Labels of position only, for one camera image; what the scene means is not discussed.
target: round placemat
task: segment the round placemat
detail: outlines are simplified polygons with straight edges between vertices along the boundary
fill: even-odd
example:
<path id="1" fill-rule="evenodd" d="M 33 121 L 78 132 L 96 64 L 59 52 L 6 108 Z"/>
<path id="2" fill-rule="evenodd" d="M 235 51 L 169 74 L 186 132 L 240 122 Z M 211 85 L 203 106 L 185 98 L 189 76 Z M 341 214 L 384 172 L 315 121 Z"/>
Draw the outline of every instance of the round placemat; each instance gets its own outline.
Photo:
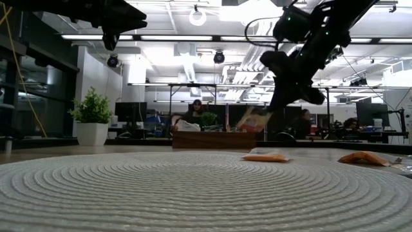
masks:
<path id="1" fill-rule="evenodd" d="M 412 180 L 240 153 L 77 155 L 0 166 L 0 230 L 412 231 Z"/>

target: plastic bag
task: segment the plastic bag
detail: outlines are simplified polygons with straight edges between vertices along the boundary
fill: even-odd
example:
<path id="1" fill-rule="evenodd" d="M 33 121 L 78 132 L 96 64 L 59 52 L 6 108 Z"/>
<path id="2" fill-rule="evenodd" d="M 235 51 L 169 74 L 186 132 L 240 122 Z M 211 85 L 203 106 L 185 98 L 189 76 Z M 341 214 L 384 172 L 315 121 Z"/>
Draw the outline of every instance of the plastic bag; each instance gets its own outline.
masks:
<path id="1" fill-rule="evenodd" d="M 264 162 L 288 162 L 290 158 L 285 155 L 246 155 L 242 159 L 249 161 L 264 161 Z"/>
<path id="2" fill-rule="evenodd" d="M 199 125 L 191 124 L 181 119 L 175 124 L 175 126 L 177 127 L 177 131 L 200 131 Z"/>
<path id="3" fill-rule="evenodd" d="M 271 116 L 271 113 L 264 112 L 262 109 L 250 107 L 238 122 L 237 128 L 247 132 L 261 132 Z"/>
<path id="4" fill-rule="evenodd" d="M 259 148 L 252 149 L 248 155 L 242 157 L 242 159 L 249 161 L 265 161 L 265 162 L 288 162 L 290 157 L 287 155 L 279 154 L 276 151 L 265 151 Z"/>
<path id="5" fill-rule="evenodd" d="M 385 166 L 385 167 L 388 167 L 391 165 L 388 160 L 383 159 L 370 151 L 357 151 L 350 155 L 345 155 L 344 157 L 340 158 L 338 162 L 356 163 L 359 160 L 365 160 L 371 164 L 376 164 L 376 165 Z"/>

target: wooden box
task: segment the wooden box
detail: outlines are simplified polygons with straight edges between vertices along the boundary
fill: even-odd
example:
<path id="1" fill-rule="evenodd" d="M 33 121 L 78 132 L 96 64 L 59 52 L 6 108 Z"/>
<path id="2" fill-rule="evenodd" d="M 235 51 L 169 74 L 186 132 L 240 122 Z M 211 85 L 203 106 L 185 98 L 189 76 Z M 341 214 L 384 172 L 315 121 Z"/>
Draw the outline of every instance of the wooden box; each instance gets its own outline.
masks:
<path id="1" fill-rule="evenodd" d="M 173 148 L 190 149 L 252 149 L 255 133 L 186 132 L 173 133 Z"/>

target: orange snack bag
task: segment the orange snack bag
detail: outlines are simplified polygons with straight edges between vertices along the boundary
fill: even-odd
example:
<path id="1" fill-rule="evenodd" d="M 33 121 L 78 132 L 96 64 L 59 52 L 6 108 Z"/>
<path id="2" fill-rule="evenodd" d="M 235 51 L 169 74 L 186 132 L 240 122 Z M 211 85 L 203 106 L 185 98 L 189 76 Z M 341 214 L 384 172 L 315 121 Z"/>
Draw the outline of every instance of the orange snack bag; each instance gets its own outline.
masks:
<path id="1" fill-rule="evenodd" d="M 386 159 L 380 158 L 378 155 L 370 151 L 357 151 L 350 155 L 345 155 L 344 157 L 340 158 L 338 162 L 355 163 L 358 160 L 366 160 L 372 164 L 386 166 L 386 167 L 390 166 L 389 161 L 387 161 Z"/>
<path id="2" fill-rule="evenodd" d="M 243 115 L 236 126 L 240 130 L 247 132 L 261 132 L 268 123 L 271 113 L 267 113 L 258 108 L 250 107 Z"/>
<path id="3" fill-rule="evenodd" d="M 242 159 L 249 161 L 266 161 L 266 162 L 288 162 L 290 159 L 284 155 L 247 155 Z"/>

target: person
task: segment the person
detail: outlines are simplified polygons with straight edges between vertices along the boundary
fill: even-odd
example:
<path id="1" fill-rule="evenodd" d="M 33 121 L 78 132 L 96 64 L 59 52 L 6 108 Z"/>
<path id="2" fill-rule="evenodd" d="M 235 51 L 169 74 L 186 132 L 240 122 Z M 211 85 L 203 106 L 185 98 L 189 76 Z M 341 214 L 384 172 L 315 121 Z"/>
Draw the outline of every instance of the person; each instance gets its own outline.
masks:
<path id="1" fill-rule="evenodd" d="M 310 111 L 303 109 L 301 115 L 294 120 L 292 127 L 295 130 L 295 139 L 305 139 L 310 134 L 310 128 L 312 127 Z"/>
<path id="2" fill-rule="evenodd" d="M 183 116 L 181 116 L 179 119 L 175 119 L 174 121 L 175 123 L 177 123 L 178 120 L 181 119 L 181 120 L 185 120 L 188 123 L 198 124 L 199 126 L 201 126 L 202 124 L 201 116 L 202 115 L 203 115 L 203 108 L 202 108 L 201 100 L 196 99 L 193 101 L 190 109 Z M 173 131 L 177 131 L 177 129 L 178 128 L 176 127 L 176 125 L 174 125 Z"/>
<path id="3" fill-rule="evenodd" d="M 358 128 L 358 120 L 349 118 L 343 123 L 343 126 L 348 130 L 356 130 Z"/>

